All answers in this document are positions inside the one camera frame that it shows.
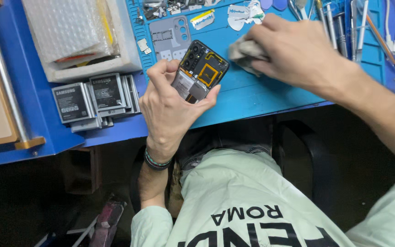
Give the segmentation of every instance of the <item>black bracelet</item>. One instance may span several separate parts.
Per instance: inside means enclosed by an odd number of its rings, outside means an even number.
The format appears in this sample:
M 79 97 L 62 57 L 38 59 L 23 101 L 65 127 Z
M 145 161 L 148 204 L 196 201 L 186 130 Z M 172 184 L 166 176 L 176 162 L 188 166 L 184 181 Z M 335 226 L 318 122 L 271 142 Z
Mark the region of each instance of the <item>black bracelet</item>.
M 173 158 L 171 158 L 169 161 L 167 161 L 164 164 L 155 162 L 154 160 L 152 160 L 149 153 L 147 152 L 147 148 L 146 151 L 144 152 L 144 161 L 151 169 L 156 171 L 162 171 L 164 169 L 167 169 L 170 166 L 170 164 L 174 162 Z

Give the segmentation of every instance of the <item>white foam box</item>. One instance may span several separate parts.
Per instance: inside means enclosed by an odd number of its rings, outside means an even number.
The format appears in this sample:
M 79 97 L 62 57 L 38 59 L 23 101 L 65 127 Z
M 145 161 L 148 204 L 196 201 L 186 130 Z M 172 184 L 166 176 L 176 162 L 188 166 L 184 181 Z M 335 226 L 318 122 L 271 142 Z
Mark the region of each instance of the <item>white foam box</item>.
M 111 72 L 133 72 L 142 70 L 139 49 L 136 47 L 129 12 L 124 0 L 106 0 L 112 16 L 120 58 L 82 66 L 73 69 L 58 70 L 53 63 L 44 63 L 41 60 L 43 70 L 49 82 L 72 83 L 86 79 L 90 76 L 107 74 Z

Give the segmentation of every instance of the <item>stack of batteries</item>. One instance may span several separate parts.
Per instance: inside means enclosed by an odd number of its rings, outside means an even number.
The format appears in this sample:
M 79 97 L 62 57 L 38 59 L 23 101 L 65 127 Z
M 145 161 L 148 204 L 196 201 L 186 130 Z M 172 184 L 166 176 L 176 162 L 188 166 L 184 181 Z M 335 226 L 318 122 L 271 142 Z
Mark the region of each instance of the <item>stack of batteries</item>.
M 63 124 L 72 132 L 113 126 L 116 117 L 140 113 L 138 92 L 132 75 L 111 73 L 52 88 Z

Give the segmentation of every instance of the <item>hand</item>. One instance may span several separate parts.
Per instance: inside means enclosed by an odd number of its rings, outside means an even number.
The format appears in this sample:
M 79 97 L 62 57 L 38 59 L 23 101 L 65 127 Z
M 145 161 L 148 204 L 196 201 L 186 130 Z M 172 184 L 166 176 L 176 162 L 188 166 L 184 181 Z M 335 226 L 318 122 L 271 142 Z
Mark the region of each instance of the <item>hand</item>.
M 216 105 L 220 85 L 197 104 L 186 102 L 171 86 L 179 60 L 163 59 L 147 70 L 149 84 L 140 98 L 140 108 L 149 130 L 147 151 L 158 163 L 169 161 L 190 126 L 206 110 Z
M 346 78 L 360 70 L 332 48 L 319 21 L 290 22 L 267 14 L 246 38 L 259 43 L 271 58 L 253 61 L 256 70 L 328 100 L 341 97 L 339 92 L 348 87 Z

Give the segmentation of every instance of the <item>battery label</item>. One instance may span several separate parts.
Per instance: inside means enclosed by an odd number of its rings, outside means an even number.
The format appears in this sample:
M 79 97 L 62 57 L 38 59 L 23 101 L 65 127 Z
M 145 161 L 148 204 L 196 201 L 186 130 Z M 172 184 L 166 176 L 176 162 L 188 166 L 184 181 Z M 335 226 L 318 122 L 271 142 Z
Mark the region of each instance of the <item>battery label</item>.
M 54 95 L 58 103 L 63 121 L 79 119 L 88 116 L 80 85 L 55 90 Z
M 187 75 L 183 74 L 182 71 L 179 71 L 178 76 L 175 80 L 176 90 L 183 99 L 186 99 L 189 95 L 189 90 L 191 86 L 193 86 L 194 82 Z
M 117 76 L 105 76 L 94 79 L 92 80 L 92 87 L 98 109 L 123 105 Z

